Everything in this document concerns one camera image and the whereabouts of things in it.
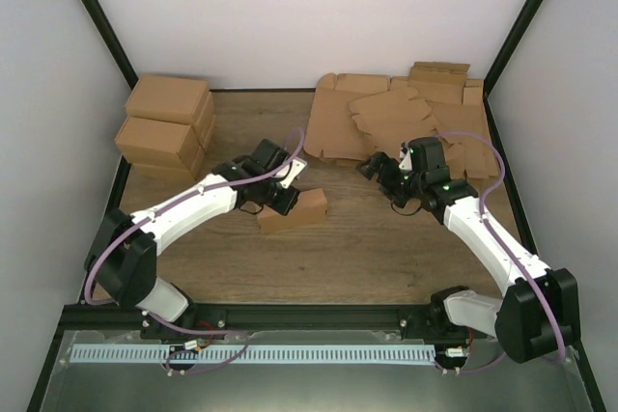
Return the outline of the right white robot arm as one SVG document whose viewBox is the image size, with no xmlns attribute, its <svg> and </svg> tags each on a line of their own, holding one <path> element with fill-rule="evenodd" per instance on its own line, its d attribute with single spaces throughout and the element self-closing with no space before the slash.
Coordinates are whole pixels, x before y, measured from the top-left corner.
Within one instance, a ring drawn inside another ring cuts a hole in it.
<svg viewBox="0 0 618 412">
<path fill-rule="evenodd" d="M 529 252 L 490 213 L 485 193 L 452 178 L 438 137 L 404 143 L 396 158 L 378 151 L 357 170 L 377 181 L 394 210 L 418 200 L 420 209 L 467 246 L 500 290 L 498 298 L 466 287 L 434 294 L 429 324 L 436 335 L 449 338 L 466 327 L 495 338 L 517 363 L 551 353 L 565 361 L 568 346 L 580 339 L 575 276 Z"/>
</svg>

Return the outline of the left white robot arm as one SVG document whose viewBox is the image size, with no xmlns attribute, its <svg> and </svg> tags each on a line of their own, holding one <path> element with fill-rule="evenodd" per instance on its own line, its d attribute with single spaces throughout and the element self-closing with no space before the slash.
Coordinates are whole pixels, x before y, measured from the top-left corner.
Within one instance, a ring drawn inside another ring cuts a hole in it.
<svg viewBox="0 0 618 412">
<path fill-rule="evenodd" d="M 217 165 L 163 203 L 131 214 L 108 211 L 85 261 L 86 303 L 98 304 L 93 292 L 101 287 L 109 303 L 141 310 L 147 322 L 158 323 L 175 338 L 199 335 L 196 305 L 158 276 L 158 258 L 185 234 L 247 203 L 288 215 L 300 194 L 293 183 L 306 167 L 298 151 L 287 152 L 264 139 L 252 153 Z"/>
</svg>

